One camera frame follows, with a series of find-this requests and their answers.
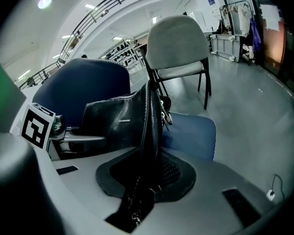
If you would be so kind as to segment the white paper sheet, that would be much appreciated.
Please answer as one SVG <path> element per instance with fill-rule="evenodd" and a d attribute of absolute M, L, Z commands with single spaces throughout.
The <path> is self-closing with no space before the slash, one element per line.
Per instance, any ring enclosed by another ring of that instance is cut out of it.
<path fill-rule="evenodd" d="M 281 21 L 278 7 L 275 5 L 261 4 L 262 18 L 266 21 L 266 29 L 280 31 L 279 22 Z"/>

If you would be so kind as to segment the black leather backpack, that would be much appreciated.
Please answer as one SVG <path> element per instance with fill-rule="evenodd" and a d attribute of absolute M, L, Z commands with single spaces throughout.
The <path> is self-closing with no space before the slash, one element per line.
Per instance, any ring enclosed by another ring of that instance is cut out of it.
<path fill-rule="evenodd" d="M 125 180 L 120 207 L 106 219 L 125 232 L 133 232 L 153 209 L 155 191 L 159 189 L 165 120 L 166 111 L 153 80 L 132 94 L 88 103 L 85 107 L 82 135 L 105 137 L 105 152 L 138 148 L 128 167 L 131 175 Z"/>

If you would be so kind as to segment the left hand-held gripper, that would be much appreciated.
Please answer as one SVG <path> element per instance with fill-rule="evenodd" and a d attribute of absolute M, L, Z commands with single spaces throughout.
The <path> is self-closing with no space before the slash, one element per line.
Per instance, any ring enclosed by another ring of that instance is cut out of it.
<path fill-rule="evenodd" d="M 99 142 L 105 143 L 106 137 L 65 135 L 66 124 L 62 115 L 37 104 L 27 105 L 22 119 L 21 136 L 27 140 L 34 148 L 46 151 L 51 160 L 60 159 L 53 141 L 63 142 Z"/>

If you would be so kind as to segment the dark metal railing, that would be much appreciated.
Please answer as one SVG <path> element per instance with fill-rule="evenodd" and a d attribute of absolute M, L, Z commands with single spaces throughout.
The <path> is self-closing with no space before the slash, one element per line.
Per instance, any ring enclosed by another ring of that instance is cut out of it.
<path fill-rule="evenodd" d="M 79 41 L 85 36 L 88 29 L 98 22 L 101 18 L 105 17 L 113 8 L 121 6 L 127 0 L 103 0 L 98 5 L 94 7 L 75 27 L 73 32 L 69 35 L 65 44 L 62 47 L 62 50 L 55 57 L 55 62 L 46 66 L 45 68 L 39 70 L 30 78 L 33 79 L 34 84 L 40 84 L 44 78 L 44 72 L 56 71 L 65 64 L 68 58 L 72 55 L 73 50 Z"/>

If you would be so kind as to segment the white bag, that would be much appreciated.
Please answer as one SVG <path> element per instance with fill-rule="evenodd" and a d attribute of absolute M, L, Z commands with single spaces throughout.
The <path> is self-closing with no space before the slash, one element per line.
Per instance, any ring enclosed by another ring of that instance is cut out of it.
<path fill-rule="evenodd" d="M 242 45 L 242 58 L 250 63 L 255 63 L 253 46 Z"/>

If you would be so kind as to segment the purple garment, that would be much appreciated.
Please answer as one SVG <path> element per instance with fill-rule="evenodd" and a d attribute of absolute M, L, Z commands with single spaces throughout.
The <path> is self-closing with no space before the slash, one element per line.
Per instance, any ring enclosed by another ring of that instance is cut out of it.
<path fill-rule="evenodd" d="M 259 51 L 260 50 L 260 45 L 262 43 L 256 22 L 253 18 L 250 18 L 250 29 L 252 30 L 252 46 L 254 51 Z"/>

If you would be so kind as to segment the clothes rack with garments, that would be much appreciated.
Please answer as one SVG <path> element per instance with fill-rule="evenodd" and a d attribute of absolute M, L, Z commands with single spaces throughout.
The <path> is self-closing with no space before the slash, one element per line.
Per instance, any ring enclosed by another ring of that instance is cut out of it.
<path fill-rule="evenodd" d="M 252 12 L 246 0 L 233 2 L 220 7 L 220 31 L 221 34 L 238 35 L 240 37 L 240 58 L 242 58 L 242 45 L 252 46 L 252 30 L 250 29 L 250 18 Z"/>

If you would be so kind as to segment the blue padded chair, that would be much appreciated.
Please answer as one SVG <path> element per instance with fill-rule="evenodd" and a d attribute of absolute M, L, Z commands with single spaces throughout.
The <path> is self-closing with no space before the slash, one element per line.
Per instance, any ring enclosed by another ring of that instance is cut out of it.
<path fill-rule="evenodd" d="M 48 78 L 32 102 L 63 115 L 69 127 L 79 127 L 87 103 L 130 93 L 129 73 L 111 61 L 76 58 Z M 171 113 L 173 124 L 164 131 L 162 146 L 212 161 L 216 151 L 216 125 L 201 116 Z"/>

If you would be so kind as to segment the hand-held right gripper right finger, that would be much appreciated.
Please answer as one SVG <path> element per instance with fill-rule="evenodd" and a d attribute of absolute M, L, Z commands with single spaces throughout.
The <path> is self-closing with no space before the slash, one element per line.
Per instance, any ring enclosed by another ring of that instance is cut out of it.
<path fill-rule="evenodd" d="M 257 235 L 272 217 L 274 204 L 247 179 L 218 162 L 185 153 L 174 156 L 196 171 L 194 187 L 180 200 L 155 204 L 137 228 L 137 235 Z M 244 227 L 223 191 L 237 189 L 260 218 Z"/>

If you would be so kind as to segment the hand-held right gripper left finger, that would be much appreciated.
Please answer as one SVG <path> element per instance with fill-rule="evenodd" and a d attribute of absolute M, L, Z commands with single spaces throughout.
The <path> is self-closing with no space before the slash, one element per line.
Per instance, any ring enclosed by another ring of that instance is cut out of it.
<path fill-rule="evenodd" d="M 117 150 L 111 153 L 77 158 L 70 160 L 53 161 L 54 168 L 60 169 L 70 166 L 77 167 L 76 171 L 60 175 L 60 179 L 77 201 L 94 216 L 93 221 L 96 228 L 103 228 L 103 235 L 129 235 L 128 233 L 110 225 L 105 219 L 116 212 L 121 199 L 106 195 L 96 181 L 97 168 L 120 155 L 134 150 L 133 147 Z"/>

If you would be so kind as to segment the grey padded chair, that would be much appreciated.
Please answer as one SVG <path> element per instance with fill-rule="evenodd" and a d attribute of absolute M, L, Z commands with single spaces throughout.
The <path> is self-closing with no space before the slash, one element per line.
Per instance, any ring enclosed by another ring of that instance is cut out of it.
<path fill-rule="evenodd" d="M 163 82 L 186 76 L 206 78 L 204 109 L 211 93 L 208 41 L 199 24 L 191 17 L 167 17 L 154 24 L 147 36 L 145 59 L 153 80 L 164 89 Z"/>

